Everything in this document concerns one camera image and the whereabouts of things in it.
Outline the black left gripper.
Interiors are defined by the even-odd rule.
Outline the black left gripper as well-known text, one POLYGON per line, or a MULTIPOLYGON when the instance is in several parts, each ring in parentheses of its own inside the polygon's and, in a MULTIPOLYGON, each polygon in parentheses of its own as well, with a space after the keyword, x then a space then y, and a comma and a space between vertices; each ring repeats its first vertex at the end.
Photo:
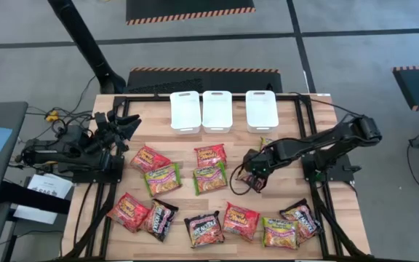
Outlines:
POLYGON ((140 126, 139 114, 131 116, 116 116, 115 111, 107 113, 96 112, 94 115, 97 129, 93 135, 93 151, 112 149, 114 144, 120 151, 127 151, 124 139, 130 140, 140 126))

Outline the black Fire Noodle ramen pack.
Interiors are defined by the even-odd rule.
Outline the black Fire Noodle ramen pack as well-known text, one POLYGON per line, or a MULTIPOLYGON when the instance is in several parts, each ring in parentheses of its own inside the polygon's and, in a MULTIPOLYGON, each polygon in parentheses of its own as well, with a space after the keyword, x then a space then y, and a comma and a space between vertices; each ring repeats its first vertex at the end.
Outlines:
POLYGON ((225 242, 218 210, 210 214, 185 218, 184 223, 191 241, 191 248, 225 242))
POLYGON ((178 210, 179 208, 174 205, 159 199, 152 199, 151 210, 142 222, 141 229, 163 242, 169 233, 170 226, 178 210))
POLYGON ((259 180, 252 173, 242 172, 237 175, 236 179, 247 184, 252 190, 258 191, 259 180))
POLYGON ((318 220, 312 216, 311 208, 306 199, 279 211, 281 217, 288 221, 297 221, 297 241, 302 244, 305 241, 322 233, 322 227, 318 220))

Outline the red Spicy Noods ramen pack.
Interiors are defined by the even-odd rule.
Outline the red Spicy Noods ramen pack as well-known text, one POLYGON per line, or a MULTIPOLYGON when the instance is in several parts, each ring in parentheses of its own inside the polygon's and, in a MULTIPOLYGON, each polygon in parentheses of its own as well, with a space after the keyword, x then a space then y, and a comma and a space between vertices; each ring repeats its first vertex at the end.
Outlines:
POLYGON ((224 165, 227 165, 227 156, 223 143, 195 148, 194 151, 196 153, 198 167, 214 166, 218 162, 222 162, 224 165))
POLYGON ((146 219, 150 210, 142 205, 131 194, 125 193, 114 207, 107 213, 107 216, 128 231, 136 233, 146 219))
POLYGON ((130 165, 141 173, 147 173, 171 164, 171 160, 154 149, 144 146, 132 158, 130 165))
POLYGON ((236 234, 251 242, 257 231, 260 213, 227 202, 223 231, 236 234))

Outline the white plastic bin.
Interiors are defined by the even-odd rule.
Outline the white plastic bin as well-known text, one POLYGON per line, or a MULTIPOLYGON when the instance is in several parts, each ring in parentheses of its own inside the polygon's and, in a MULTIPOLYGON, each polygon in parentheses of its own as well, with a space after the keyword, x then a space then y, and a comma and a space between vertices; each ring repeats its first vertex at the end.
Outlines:
POLYGON ((170 95, 171 128, 178 135, 196 134, 201 127, 200 96, 196 91, 170 95))
POLYGON ((253 90, 245 94, 247 131, 270 133, 279 125, 275 93, 269 90, 253 90))
POLYGON ((205 91, 202 95, 202 126, 206 133, 228 133, 233 125, 232 94, 205 91))

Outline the white paper sheet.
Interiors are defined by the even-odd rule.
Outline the white paper sheet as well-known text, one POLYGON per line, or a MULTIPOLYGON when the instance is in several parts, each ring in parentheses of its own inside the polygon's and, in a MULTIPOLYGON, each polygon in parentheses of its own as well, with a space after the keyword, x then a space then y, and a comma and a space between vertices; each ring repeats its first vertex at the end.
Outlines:
MULTIPOLYGON (((28 184, 28 189, 52 197, 65 199, 72 186, 73 183, 70 180, 47 173, 45 175, 34 175, 28 184)), ((57 213, 18 205, 14 216, 39 223, 53 224, 56 220, 57 213)))

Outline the black desk foot bar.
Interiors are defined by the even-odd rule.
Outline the black desk foot bar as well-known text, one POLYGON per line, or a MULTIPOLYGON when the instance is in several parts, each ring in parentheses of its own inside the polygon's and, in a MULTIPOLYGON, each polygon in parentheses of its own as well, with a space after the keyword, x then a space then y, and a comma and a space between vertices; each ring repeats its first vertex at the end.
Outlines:
POLYGON ((0 185, 0 203, 3 202, 60 214, 68 214, 71 206, 71 202, 67 199, 43 194, 6 181, 0 185))

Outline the black metal table frame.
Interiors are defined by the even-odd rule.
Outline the black metal table frame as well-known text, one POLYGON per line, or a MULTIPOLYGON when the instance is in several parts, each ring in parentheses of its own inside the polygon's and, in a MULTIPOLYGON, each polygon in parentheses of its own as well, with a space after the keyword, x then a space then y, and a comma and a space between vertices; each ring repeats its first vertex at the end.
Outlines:
MULTIPOLYGON (((278 139, 284 137, 300 138, 295 102, 277 102, 279 126, 266 136, 278 139)), ((180 165, 183 185, 175 191, 158 196, 164 202, 180 208, 173 221, 170 233, 164 242, 158 241, 147 232, 133 234, 118 223, 105 218, 97 228, 92 255, 104 255, 104 259, 112 261, 141 260, 287 260, 316 259, 322 257, 319 237, 303 243, 298 250, 285 248, 264 248, 261 244, 263 227, 259 223, 255 239, 248 242, 235 234, 224 233, 223 244, 206 245, 192 249, 186 231, 184 218, 195 215, 220 211, 220 220, 226 211, 227 202, 258 211, 261 217, 279 218, 278 211, 298 200, 306 198, 312 206, 311 192, 306 180, 303 179, 301 162, 293 162, 290 166, 277 170, 268 179, 267 186, 257 194, 254 191, 244 196, 237 196, 227 187, 199 196, 195 195, 192 172, 197 167, 194 148, 224 143, 227 153, 228 175, 241 163, 243 156, 250 148, 259 148, 260 136, 247 131, 245 98, 233 96, 233 125, 228 133, 208 134, 200 131, 192 135, 178 135, 170 127, 171 113, 168 101, 132 101, 128 104, 128 114, 139 114, 142 123, 129 141, 129 151, 124 153, 125 166, 121 182, 116 187, 115 204, 126 192, 150 207, 151 198, 145 187, 143 174, 133 169, 129 162, 137 151, 148 146, 165 155, 180 165)), ((364 230, 356 193, 350 186, 331 181, 330 194, 335 208, 338 223, 352 242, 364 253, 370 252, 370 246, 364 230)), ((104 186, 103 192, 97 194, 98 185, 94 184, 89 191, 81 219, 78 220, 79 209, 88 184, 79 184, 74 188, 68 220, 63 237, 63 253, 66 255, 73 247, 73 233, 79 221, 79 236, 90 225, 93 212, 96 211, 96 196, 105 201, 110 186, 104 186)))

